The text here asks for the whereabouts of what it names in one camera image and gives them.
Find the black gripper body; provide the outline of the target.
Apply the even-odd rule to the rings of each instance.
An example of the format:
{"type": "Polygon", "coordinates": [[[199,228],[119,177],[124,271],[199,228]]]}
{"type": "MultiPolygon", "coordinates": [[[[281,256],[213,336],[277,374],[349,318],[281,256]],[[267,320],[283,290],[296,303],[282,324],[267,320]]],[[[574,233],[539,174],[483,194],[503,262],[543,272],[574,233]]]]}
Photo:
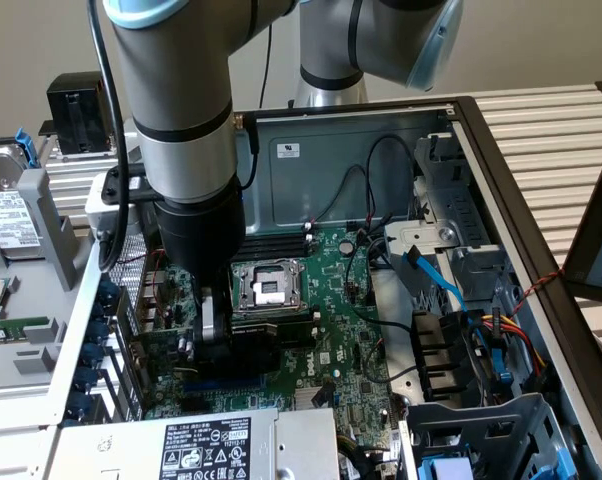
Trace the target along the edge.
{"type": "Polygon", "coordinates": [[[214,288],[245,239],[245,214],[239,180],[233,177],[217,194],[198,203],[154,203],[168,258],[190,273],[200,287],[214,288]]]}

